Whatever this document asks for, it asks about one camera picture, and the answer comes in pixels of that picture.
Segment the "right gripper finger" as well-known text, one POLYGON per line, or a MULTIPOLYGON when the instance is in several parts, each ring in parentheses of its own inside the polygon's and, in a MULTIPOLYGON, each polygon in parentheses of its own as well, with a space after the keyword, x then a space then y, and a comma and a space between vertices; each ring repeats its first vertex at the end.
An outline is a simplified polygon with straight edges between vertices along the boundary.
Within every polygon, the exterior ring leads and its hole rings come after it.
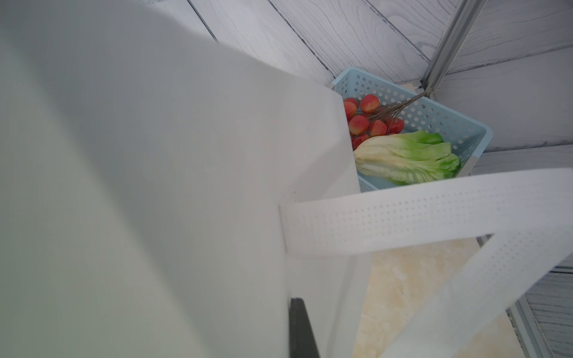
POLYGON ((320 358, 305 302, 292 298, 289 303, 289 357, 320 358))

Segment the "white insulated delivery bag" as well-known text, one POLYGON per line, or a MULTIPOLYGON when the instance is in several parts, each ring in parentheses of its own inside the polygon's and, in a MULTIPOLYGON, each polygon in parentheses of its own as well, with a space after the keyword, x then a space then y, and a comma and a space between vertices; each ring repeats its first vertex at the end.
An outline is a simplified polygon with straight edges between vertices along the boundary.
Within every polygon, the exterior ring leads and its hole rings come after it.
POLYGON ((136 1, 1 3, 1 355, 352 356, 376 251, 490 235, 385 350, 451 357, 572 253, 572 170, 362 193, 340 95, 136 1))

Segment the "green lettuce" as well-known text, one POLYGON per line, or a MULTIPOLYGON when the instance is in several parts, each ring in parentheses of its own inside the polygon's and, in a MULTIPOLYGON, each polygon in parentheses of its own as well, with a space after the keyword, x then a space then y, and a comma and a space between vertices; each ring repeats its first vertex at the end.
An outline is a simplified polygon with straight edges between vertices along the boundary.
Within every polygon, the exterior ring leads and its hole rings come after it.
POLYGON ((454 178, 461 168, 452 144, 425 131, 369 138, 354 157, 360 173, 398 185, 454 178))

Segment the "red cherry tomato bunch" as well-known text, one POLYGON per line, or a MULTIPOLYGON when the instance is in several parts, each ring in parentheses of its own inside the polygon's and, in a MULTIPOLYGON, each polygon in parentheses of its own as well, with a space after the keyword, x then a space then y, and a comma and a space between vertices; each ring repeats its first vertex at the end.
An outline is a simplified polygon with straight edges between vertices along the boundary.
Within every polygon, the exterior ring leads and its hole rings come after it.
POLYGON ((386 106, 375 94, 365 95, 360 101, 345 98, 343 105, 354 150, 372 137, 401 134, 404 131, 403 119, 381 113, 386 106))

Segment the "light blue plastic basket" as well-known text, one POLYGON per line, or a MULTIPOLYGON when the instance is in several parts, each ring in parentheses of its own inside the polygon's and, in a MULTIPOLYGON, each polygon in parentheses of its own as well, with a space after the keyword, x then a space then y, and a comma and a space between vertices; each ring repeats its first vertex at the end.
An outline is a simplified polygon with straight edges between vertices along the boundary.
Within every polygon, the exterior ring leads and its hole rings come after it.
MULTIPOLYGON (((382 114, 403 119, 404 133, 425 131, 439 134, 452 144, 454 154, 461 159, 456 177, 468 175, 492 140, 492 130, 485 124, 464 116, 421 94, 416 94, 376 75, 358 68, 344 70, 332 83, 333 90, 343 99, 375 94, 386 106, 382 114)), ((382 178, 358 172, 361 190, 387 189, 398 185, 382 178)))

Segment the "right aluminium frame post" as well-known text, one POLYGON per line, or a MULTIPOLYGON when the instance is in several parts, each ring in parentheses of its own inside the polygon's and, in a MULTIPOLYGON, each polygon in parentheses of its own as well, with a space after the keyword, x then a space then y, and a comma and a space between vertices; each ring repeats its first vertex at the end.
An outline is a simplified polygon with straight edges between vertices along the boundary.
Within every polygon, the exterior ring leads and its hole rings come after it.
POLYGON ((434 95, 446 77, 486 3, 487 0, 463 0, 458 4, 422 77, 421 86, 427 97, 434 95))

